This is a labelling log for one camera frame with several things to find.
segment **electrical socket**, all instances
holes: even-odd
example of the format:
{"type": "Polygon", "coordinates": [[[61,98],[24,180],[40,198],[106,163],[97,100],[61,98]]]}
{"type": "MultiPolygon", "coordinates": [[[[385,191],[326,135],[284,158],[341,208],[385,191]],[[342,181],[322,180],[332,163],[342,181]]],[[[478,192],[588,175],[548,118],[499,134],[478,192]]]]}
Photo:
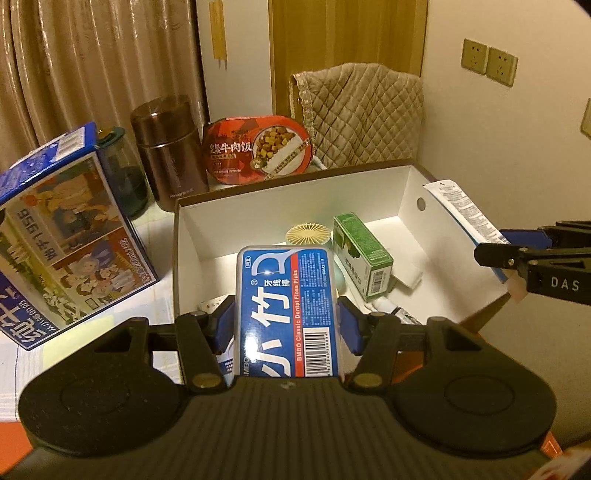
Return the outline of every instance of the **electrical socket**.
{"type": "Polygon", "coordinates": [[[484,75],[486,72],[486,60],[488,58],[488,47],[473,40],[464,40],[462,50],[462,67],[484,75]]]}
{"type": "Polygon", "coordinates": [[[513,87],[515,72],[517,71],[517,57],[506,51],[490,48],[486,65],[486,76],[503,85],[513,87]]]}
{"type": "Polygon", "coordinates": [[[591,98],[587,100],[587,109],[581,122],[581,132],[591,138],[591,98]]]}

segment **open box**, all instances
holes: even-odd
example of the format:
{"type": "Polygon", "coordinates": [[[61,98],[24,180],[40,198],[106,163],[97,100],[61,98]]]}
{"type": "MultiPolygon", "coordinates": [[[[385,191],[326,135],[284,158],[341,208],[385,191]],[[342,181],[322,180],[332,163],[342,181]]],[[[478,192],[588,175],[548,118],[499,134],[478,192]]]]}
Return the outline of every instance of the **open box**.
{"type": "MultiPolygon", "coordinates": [[[[335,215],[355,212],[395,259],[403,254],[423,271],[413,291],[394,287],[388,295],[394,303],[421,323],[431,316],[465,321],[503,297],[506,288],[492,270],[476,263],[473,242],[423,188],[431,181],[421,167],[393,161],[273,179],[179,201],[175,316],[235,293],[236,256],[243,247],[280,244],[299,223],[332,228],[335,215]]],[[[349,289],[346,295],[358,304],[349,289]]]]}

